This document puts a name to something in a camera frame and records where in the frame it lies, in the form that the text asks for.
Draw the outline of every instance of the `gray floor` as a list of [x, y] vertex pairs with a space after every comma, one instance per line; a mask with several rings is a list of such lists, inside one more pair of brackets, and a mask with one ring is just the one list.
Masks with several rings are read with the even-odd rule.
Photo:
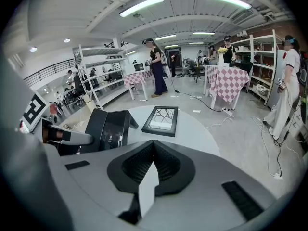
[[[193, 77], [173, 78], [174, 87], [178, 91], [185, 92], [192, 96], [201, 97], [207, 105], [211, 99], [202, 95], [204, 77], [195, 83]], [[202, 102], [189, 95], [176, 93], [171, 86], [170, 79], [166, 79], [169, 93], [157, 98], [149, 98], [144, 101], [143, 92], [140, 95], [135, 93], [135, 100], [131, 99], [130, 93], [126, 92], [116, 100], [107, 104], [106, 111], [117, 111], [130, 109], [143, 105], [165, 105], [178, 106], [180, 110], [198, 119], [205, 127], [221, 123], [228, 115], [225, 112], [214, 112], [208, 109]], [[147, 82], [148, 96], [154, 93], [154, 86], [151, 80]], [[229, 107], [226, 103], [217, 98], [215, 109], [221, 110], [222, 107]], [[279, 147], [275, 146], [272, 137], [268, 132], [263, 133], [264, 142], [269, 151], [269, 171], [268, 155], [261, 138], [261, 131], [252, 120], [252, 116], [259, 117], [261, 120], [270, 110], [266, 108], [262, 101], [258, 103], [258, 98], [250, 93], [241, 92], [236, 110], [233, 111], [233, 121], [226, 120], [222, 126], [208, 128], [217, 145], [220, 148], [221, 157], [233, 163], [241, 170], [262, 183], [276, 198], [282, 194], [295, 189], [303, 175], [304, 164], [302, 162], [303, 151], [300, 144], [290, 135], [286, 140], [289, 148], [299, 154], [288, 150], [285, 144], [281, 147], [279, 162], [282, 168], [282, 179], [275, 179], [271, 174], [279, 172], [277, 155]], [[61, 125], [67, 124], [74, 127], [74, 130], [84, 131], [90, 117], [87, 107], [84, 107], [70, 116]]]

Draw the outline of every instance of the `pink checkered tablecloth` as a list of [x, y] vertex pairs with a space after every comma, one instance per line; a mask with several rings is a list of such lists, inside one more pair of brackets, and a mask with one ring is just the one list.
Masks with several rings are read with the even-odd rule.
[[131, 75], [126, 75], [124, 77], [124, 83], [126, 88], [129, 88], [130, 85], [138, 84], [138, 83], [145, 83], [145, 80], [152, 75], [152, 70], [148, 70], [145, 72], [138, 72]]
[[243, 86], [249, 81], [247, 72], [237, 68], [217, 68], [212, 66], [208, 73], [211, 91], [214, 91], [228, 103], [233, 101]]

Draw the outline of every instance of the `black picture frame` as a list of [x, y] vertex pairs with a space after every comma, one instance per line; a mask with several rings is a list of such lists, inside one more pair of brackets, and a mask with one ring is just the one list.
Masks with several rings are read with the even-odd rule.
[[[172, 118], [172, 125], [170, 130], [163, 130], [163, 129], [158, 129], [158, 128], [148, 128], [153, 115], [156, 113], [157, 109], [173, 109], [173, 118]], [[144, 123], [141, 131], [144, 133], [151, 133], [151, 134], [156, 134], [156, 135], [162, 135], [162, 136], [169, 136], [169, 137], [175, 137], [175, 132], [177, 128], [177, 120], [178, 120], [178, 107], [174, 106], [155, 106], [154, 109], [152, 110], [150, 116]]]

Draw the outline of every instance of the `framed picture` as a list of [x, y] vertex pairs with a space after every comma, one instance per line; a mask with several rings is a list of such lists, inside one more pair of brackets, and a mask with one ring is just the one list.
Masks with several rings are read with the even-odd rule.
[[144, 133], [175, 137], [178, 107], [155, 106], [141, 129]]

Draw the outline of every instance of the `monitor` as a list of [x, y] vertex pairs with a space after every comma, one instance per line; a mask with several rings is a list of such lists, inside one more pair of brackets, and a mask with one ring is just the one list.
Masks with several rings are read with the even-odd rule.
[[141, 70], [144, 70], [144, 65], [143, 63], [137, 63], [137, 64], [134, 64], [134, 68], [135, 68], [135, 71], [141, 71]]

